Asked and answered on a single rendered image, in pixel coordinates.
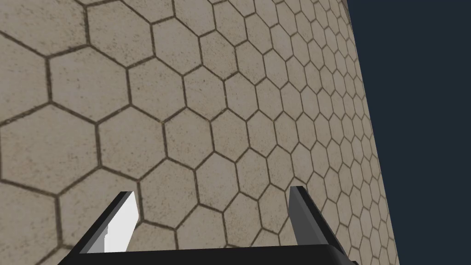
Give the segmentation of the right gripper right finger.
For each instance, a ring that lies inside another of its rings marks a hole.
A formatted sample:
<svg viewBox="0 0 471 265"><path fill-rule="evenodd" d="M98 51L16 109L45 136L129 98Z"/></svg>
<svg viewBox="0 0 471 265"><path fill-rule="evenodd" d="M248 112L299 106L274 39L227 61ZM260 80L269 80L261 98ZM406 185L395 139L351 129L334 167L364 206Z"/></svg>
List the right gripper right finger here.
<svg viewBox="0 0 471 265"><path fill-rule="evenodd" d="M340 253L345 250L303 186L289 188L288 215L299 245L328 244Z"/></svg>

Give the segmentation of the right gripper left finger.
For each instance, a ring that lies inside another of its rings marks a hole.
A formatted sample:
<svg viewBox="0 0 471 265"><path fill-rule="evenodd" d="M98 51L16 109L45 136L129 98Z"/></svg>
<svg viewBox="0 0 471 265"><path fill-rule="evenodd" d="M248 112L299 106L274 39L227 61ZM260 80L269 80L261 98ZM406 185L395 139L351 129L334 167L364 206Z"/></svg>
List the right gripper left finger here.
<svg viewBox="0 0 471 265"><path fill-rule="evenodd" d="M135 193L120 192L79 240L79 253L126 251L138 217Z"/></svg>

